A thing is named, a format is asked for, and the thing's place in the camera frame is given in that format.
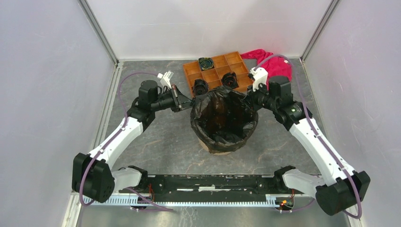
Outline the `orange plastic trash bin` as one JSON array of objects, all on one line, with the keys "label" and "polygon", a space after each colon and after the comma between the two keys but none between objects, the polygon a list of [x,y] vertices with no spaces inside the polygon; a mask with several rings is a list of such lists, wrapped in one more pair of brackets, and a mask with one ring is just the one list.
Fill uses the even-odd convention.
[{"label": "orange plastic trash bin", "polygon": [[228,155],[228,154],[231,153],[231,152],[220,152],[220,151],[211,150],[211,149],[209,149],[209,148],[206,146],[206,144],[205,144],[202,140],[200,140],[200,139],[199,139],[199,143],[200,143],[200,145],[202,146],[202,148],[203,148],[204,150],[206,150],[207,152],[209,152],[209,153],[212,154],[212,155],[222,156],[222,155]]}]

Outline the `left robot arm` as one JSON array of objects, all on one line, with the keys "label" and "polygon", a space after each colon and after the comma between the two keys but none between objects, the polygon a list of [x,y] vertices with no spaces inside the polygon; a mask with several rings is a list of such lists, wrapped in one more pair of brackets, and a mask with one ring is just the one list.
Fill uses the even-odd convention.
[{"label": "left robot arm", "polygon": [[138,167],[112,171],[123,151],[154,121],[156,112],[171,109],[180,112],[193,107],[194,99],[185,96],[176,85],[160,87],[154,80],[145,80],[138,97],[126,111],[118,127],[98,147],[73,159],[72,189],[80,203],[88,206],[106,202],[114,192],[148,188],[147,172]]}]

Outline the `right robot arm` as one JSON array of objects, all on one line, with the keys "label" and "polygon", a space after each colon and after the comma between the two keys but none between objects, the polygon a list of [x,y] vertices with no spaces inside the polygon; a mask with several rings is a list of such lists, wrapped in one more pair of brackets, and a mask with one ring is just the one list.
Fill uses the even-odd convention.
[{"label": "right robot arm", "polygon": [[285,166],[274,173],[274,189],[279,193],[289,189],[302,192],[313,198],[327,215],[345,212],[352,218],[361,218],[362,201],[371,182],[369,175],[356,171],[335,150],[306,104],[294,100],[287,77],[252,76],[252,79],[247,96],[253,106],[272,111],[276,121],[298,140],[321,173],[310,175],[294,166]]}]

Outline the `black trash bag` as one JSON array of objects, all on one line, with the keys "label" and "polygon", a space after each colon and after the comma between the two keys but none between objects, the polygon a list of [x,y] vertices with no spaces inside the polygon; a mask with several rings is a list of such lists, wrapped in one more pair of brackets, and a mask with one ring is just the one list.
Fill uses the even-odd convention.
[{"label": "black trash bag", "polygon": [[227,86],[195,97],[191,128],[209,149],[235,152],[246,145],[258,125],[259,115],[245,98],[246,94]]}]

